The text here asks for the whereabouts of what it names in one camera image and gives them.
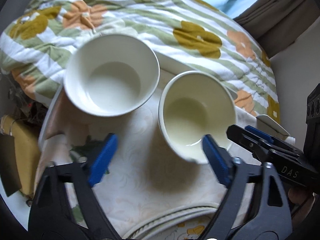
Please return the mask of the person's right hand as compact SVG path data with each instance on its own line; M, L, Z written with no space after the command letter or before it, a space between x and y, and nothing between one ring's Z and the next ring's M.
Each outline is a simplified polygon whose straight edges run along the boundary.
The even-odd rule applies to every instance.
M291 188L289 189L287 196L289 201L293 204L291 220L292 227L295 230L310 213L316 201L317 194Z

